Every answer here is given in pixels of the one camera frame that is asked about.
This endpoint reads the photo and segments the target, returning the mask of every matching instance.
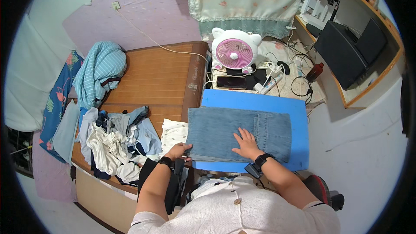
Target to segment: electrical outlet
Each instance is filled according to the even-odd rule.
[[[111,6],[114,10],[120,9],[120,4],[118,1],[111,3]]]

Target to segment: pink fan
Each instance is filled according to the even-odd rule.
[[[240,30],[212,29],[213,61],[212,68],[221,70],[224,67],[242,70],[243,73],[253,72],[251,65],[258,54],[261,44],[259,34],[246,33]]]
[[[253,51],[240,39],[227,39],[217,46],[218,60],[230,69],[242,69],[253,59]]]

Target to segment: white lace top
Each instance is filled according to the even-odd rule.
[[[169,221],[152,212],[139,212],[128,234],[340,233],[340,221],[330,206],[314,206],[320,203],[314,201],[301,210],[280,195],[258,189],[247,178],[240,176],[232,182],[210,179]]]

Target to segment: power strip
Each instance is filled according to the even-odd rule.
[[[280,72],[279,75],[275,78],[276,81],[273,79],[270,79],[269,83],[264,85],[263,89],[262,89],[262,84],[256,83],[256,85],[254,85],[254,89],[258,91],[260,94],[264,95],[276,85],[276,82],[279,83],[279,81],[281,81],[282,79],[283,79],[283,73]]]

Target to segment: person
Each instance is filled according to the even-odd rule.
[[[238,130],[241,137],[236,133],[234,137],[240,148],[233,148],[233,152],[253,161],[264,154],[253,134]],[[166,156],[174,161],[191,147],[176,144]],[[249,177],[238,176],[231,182],[210,179],[192,192],[192,200],[169,220],[164,199],[171,169],[157,164],[140,191],[128,233],[340,233],[335,211],[318,200],[295,174],[272,157],[266,158],[261,169],[280,195],[258,189]]]

